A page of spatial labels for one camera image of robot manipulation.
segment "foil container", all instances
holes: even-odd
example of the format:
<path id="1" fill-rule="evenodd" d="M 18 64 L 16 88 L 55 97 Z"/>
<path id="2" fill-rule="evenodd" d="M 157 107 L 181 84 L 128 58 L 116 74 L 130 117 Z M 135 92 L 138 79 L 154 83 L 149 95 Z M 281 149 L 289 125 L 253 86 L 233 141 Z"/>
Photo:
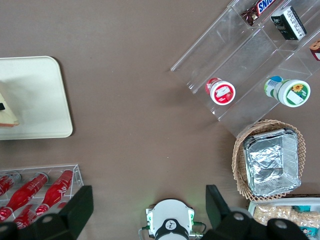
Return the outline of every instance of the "foil container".
<path id="1" fill-rule="evenodd" d="M 248 136 L 243 141 L 248 185 L 256 196 L 292 191 L 298 175 L 298 136 L 291 128 Z"/>

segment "wicker basket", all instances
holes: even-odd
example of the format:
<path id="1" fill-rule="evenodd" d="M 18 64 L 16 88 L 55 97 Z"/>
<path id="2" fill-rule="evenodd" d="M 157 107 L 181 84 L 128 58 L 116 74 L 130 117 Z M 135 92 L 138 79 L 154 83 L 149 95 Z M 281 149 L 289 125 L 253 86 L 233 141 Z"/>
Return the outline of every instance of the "wicker basket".
<path id="1" fill-rule="evenodd" d="M 255 196 L 252 194 L 247 178 L 245 155 L 243 151 L 243 141 L 247 136 L 262 134 L 271 132 L 283 128 L 292 128 L 295 130 L 298 136 L 298 176 L 301 178 L 302 172 L 305 165 L 306 157 L 306 144 L 302 134 L 297 130 L 296 127 L 277 120 L 262 120 L 253 125 L 247 132 L 245 132 L 240 138 L 235 141 L 232 156 L 232 171 L 234 179 L 236 180 L 237 189 L 246 199 L 250 201 L 259 200 L 272 200 L 279 199 L 286 196 L 287 193 L 275 194 L 268 197 Z"/>

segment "clear acrylic shelf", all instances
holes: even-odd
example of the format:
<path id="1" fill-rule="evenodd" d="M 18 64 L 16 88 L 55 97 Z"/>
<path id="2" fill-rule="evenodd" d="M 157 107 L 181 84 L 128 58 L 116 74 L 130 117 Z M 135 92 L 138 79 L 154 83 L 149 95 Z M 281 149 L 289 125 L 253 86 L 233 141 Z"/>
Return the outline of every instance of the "clear acrylic shelf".
<path id="1" fill-rule="evenodd" d="M 309 50 L 320 38 L 320 1 L 275 1 L 250 26 L 241 13 L 254 2 L 232 1 L 171 68 L 235 137 L 279 103 L 264 93 L 268 78 L 278 75 L 306 81 L 320 68 Z M 270 20 L 276 9 L 285 6 L 293 6 L 307 31 L 300 41 L 285 40 Z M 211 100 L 205 85 L 213 77 L 234 85 L 232 103 L 220 106 Z"/>
<path id="2" fill-rule="evenodd" d="M 26 182 L 28 182 L 30 178 L 32 178 L 36 173 L 47 174 L 49 177 L 49 180 L 27 204 L 41 204 L 45 198 L 45 194 L 49 189 L 49 187 L 61 176 L 64 170 L 67 170 L 67 169 L 73 170 L 73 177 L 72 177 L 72 181 L 69 189 L 64 194 L 62 199 L 59 201 L 59 203 L 62 203 L 62 202 L 68 202 L 76 194 L 76 192 L 84 185 L 78 165 L 61 165 L 61 166 L 46 166 L 46 167 L 36 167 L 36 168 L 0 170 L 0 178 L 10 171 L 16 171 L 21 175 L 21 181 L 18 184 L 15 184 L 4 195 L 0 196 L 0 207 L 4 207 L 5 205 L 7 205 L 12 195 L 20 187 L 22 187 Z M 57 210 L 55 207 L 59 203 L 52 206 L 52 208 L 50 208 L 50 210 L 47 213 L 58 212 L 59 210 Z M 8 222 L 13 221 L 25 207 L 26 206 L 22 206 L 16 211 L 14 211 L 13 214 L 6 221 Z"/>

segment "brown table surface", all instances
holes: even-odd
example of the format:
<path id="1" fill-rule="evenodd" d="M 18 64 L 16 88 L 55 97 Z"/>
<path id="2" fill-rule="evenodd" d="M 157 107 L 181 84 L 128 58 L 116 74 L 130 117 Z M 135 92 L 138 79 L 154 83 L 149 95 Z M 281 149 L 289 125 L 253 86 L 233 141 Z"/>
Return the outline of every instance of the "brown table surface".
<path id="1" fill-rule="evenodd" d="M 205 186 L 243 207 L 235 138 L 170 72 L 229 0 L 0 1 L 0 57 L 52 56 L 62 69 L 74 131 L 0 142 L 1 169 L 78 163 L 94 213 L 79 239 L 138 239 L 145 208 L 178 198 L 209 224 Z M 319 74 L 298 108 L 266 119 L 297 127 L 307 147 L 302 186 L 319 193 Z"/>

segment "snickers bar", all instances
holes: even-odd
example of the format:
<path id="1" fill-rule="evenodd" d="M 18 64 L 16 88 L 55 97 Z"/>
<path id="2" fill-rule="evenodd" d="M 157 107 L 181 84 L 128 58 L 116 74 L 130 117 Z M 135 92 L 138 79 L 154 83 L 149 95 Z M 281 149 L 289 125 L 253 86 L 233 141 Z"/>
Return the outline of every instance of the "snickers bar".
<path id="1" fill-rule="evenodd" d="M 276 0 L 259 0 L 247 11 L 241 14 L 250 26 L 260 17 L 260 15 Z"/>

